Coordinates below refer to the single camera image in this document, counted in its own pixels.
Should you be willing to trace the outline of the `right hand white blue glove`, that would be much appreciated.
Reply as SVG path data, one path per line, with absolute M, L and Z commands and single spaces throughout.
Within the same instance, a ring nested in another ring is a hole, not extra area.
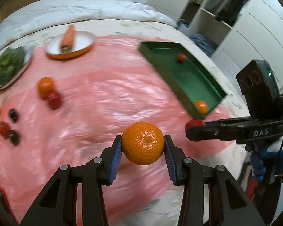
M 263 180 L 268 164 L 275 168 L 276 176 L 283 176 L 283 137 L 258 153 L 251 152 L 249 161 L 252 166 L 252 176 L 258 182 Z

